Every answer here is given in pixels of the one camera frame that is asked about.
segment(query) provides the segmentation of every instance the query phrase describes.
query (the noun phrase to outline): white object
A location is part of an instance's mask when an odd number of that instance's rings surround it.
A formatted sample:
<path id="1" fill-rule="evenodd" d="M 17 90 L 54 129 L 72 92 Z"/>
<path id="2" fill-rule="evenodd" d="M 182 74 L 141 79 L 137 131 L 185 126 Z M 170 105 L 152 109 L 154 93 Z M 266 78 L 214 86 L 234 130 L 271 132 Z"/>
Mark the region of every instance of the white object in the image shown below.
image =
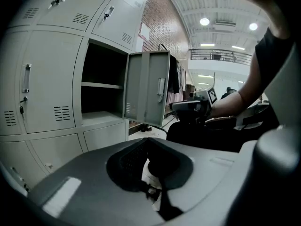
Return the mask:
<path id="1" fill-rule="evenodd" d="M 207 88 L 197 90 L 195 95 L 198 97 L 203 96 L 205 99 L 208 99 L 211 107 L 217 101 L 217 96 L 213 86 L 208 86 Z"/>
<path id="2" fill-rule="evenodd" d="M 250 24 L 249 28 L 250 28 L 252 31 L 255 31 L 255 30 L 258 28 L 258 25 L 257 25 L 257 23 L 252 23 L 252 24 Z"/>
<path id="3" fill-rule="evenodd" d="M 213 76 L 211 75 L 198 75 L 198 77 L 204 77 L 204 78 L 214 78 Z"/>
<path id="4" fill-rule="evenodd" d="M 240 50 L 245 50 L 245 48 L 241 48 L 241 47 L 237 47 L 237 46 L 232 46 L 232 48 L 237 48 L 237 49 L 240 49 Z"/>
<path id="5" fill-rule="evenodd" d="M 146 40 L 150 39 L 150 29 L 145 25 L 145 23 L 142 23 L 141 25 L 140 36 L 142 36 Z"/>
<path id="6" fill-rule="evenodd" d="M 205 46 L 214 46 L 215 44 L 214 43 L 202 43 L 201 44 L 201 47 L 205 47 Z"/>
<path id="7" fill-rule="evenodd" d="M 81 181 L 77 178 L 68 178 L 62 187 L 43 205 L 42 209 L 52 217 L 58 218 L 80 184 Z"/>
<path id="8" fill-rule="evenodd" d="M 141 37 L 137 38 L 137 43 L 136 43 L 136 53 L 142 52 L 143 50 L 143 44 L 144 44 L 144 39 Z"/>
<path id="9" fill-rule="evenodd" d="M 210 21 L 208 18 L 202 18 L 199 23 L 203 26 L 207 26 L 210 23 Z"/>

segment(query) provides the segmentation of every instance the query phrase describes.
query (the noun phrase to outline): balcony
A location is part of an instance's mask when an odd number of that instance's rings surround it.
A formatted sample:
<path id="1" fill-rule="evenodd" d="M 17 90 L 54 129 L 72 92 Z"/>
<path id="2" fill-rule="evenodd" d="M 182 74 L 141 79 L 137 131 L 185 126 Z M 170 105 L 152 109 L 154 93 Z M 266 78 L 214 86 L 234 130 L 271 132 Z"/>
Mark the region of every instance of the balcony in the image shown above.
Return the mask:
<path id="1" fill-rule="evenodd" d="M 191 60 L 216 60 L 250 66 L 252 55 L 224 49 L 190 49 Z"/>

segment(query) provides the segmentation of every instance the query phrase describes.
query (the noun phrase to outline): locker shelf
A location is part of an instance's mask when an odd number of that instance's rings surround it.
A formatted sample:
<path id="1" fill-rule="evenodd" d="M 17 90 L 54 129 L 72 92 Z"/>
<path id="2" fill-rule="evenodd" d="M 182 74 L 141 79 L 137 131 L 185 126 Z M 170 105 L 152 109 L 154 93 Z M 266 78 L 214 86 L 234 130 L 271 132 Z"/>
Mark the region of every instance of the locker shelf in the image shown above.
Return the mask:
<path id="1" fill-rule="evenodd" d="M 110 89 L 123 89 L 122 86 L 119 85 L 110 85 L 110 84 L 101 84 L 101 83 L 90 83 L 90 82 L 82 82 L 82 86 L 88 87 L 100 87 L 100 88 L 110 88 Z"/>
<path id="2" fill-rule="evenodd" d="M 115 124 L 122 123 L 123 119 L 116 115 L 113 115 L 107 111 L 83 113 L 83 126 L 96 125 L 106 122 L 114 121 Z"/>

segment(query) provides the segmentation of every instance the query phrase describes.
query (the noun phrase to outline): person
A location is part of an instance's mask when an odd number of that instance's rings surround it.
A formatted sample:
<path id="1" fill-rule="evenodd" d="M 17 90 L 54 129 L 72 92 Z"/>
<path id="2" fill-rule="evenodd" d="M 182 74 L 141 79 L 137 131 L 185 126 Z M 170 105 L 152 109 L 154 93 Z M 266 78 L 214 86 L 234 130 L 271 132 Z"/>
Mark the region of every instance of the person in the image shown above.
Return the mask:
<path id="1" fill-rule="evenodd" d="M 226 98 L 229 94 L 231 94 L 231 93 L 230 93 L 231 90 L 232 90 L 231 87 L 227 87 L 226 93 L 222 95 L 221 99 L 224 99 L 224 98 Z"/>
<path id="2" fill-rule="evenodd" d="M 248 1 L 266 12 L 270 25 L 255 46 L 247 81 L 239 91 L 213 105 L 211 118 L 237 115 L 249 107 L 275 77 L 294 43 L 286 17 L 275 0 Z"/>
<path id="3" fill-rule="evenodd" d="M 191 100 L 193 100 L 193 96 L 194 96 L 193 92 L 189 93 L 189 98 L 188 98 L 188 101 L 191 101 Z"/>
<path id="4" fill-rule="evenodd" d="M 292 13 L 290 13 L 292 5 L 287 0 L 286 2 L 285 0 L 247 1 L 265 11 L 270 24 L 263 39 L 255 46 L 247 81 L 239 91 L 215 102 L 208 119 L 238 115 L 249 107 L 276 76 L 289 55 L 295 38 L 297 38 L 297 36 L 293 36 L 293 32 L 297 34 L 298 27 Z M 174 123 L 169 129 L 166 139 L 202 148 L 238 152 L 244 142 L 256 140 L 264 132 L 277 126 L 278 122 L 275 114 L 265 126 L 262 124 L 259 129 L 256 129 L 256 133 L 248 132 L 248 134 L 243 132 L 244 130 L 222 129 L 216 131 L 204 126 L 183 126 L 181 123 Z M 202 134 L 202 140 L 182 136 L 200 133 Z"/>

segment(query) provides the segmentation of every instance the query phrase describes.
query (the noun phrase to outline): floor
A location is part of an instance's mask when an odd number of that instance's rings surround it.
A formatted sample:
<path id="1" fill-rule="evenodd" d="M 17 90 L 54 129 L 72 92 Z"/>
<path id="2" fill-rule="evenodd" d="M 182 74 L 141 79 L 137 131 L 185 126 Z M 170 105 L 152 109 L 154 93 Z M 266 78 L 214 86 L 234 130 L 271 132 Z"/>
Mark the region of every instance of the floor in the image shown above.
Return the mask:
<path id="1" fill-rule="evenodd" d="M 173 115 L 168 116 L 166 119 L 163 120 L 163 129 L 168 131 L 170 126 L 175 122 L 177 122 L 175 116 Z M 144 137 L 157 137 L 161 139 L 166 139 L 166 133 L 162 130 L 152 127 L 152 131 L 146 131 L 146 132 L 138 131 L 128 136 L 128 140 L 135 140 Z"/>
<path id="2" fill-rule="evenodd" d="M 168 116 L 166 119 L 163 120 L 163 129 L 168 131 L 170 126 L 175 122 L 177 122 L 177 119 L 175 118 L 175 116 L 173 116 L 173 115 Z M 152 127 L 152 131 L 146 131 L 146 132 L 138 131 L 138 132 L 130 135 L 128 137 L 128 139 L 135 140 L 135 139 L 144 138 L 144 137 L 157 137 L 157 138 L 161 138 L 161 139 L 166 139 L 166 133 L 157 128 Z M 146 182 L 147 184 L 150 184 L 154 188 L 162 189 L 159 179 L 157 177 L 153 176 L 148 170 L 147 166 L 148 166 L 149 162 L 150 161 L 147 159 L 147 161 L 144 165 L 144 168 L 143 168 L 141 180 Z M 152 208 L 154 211 L 159 211 L 160 205 L 161 205 L 161 194 L 157 201 L 150 200 L 150 203 L 152 204 Z"/>

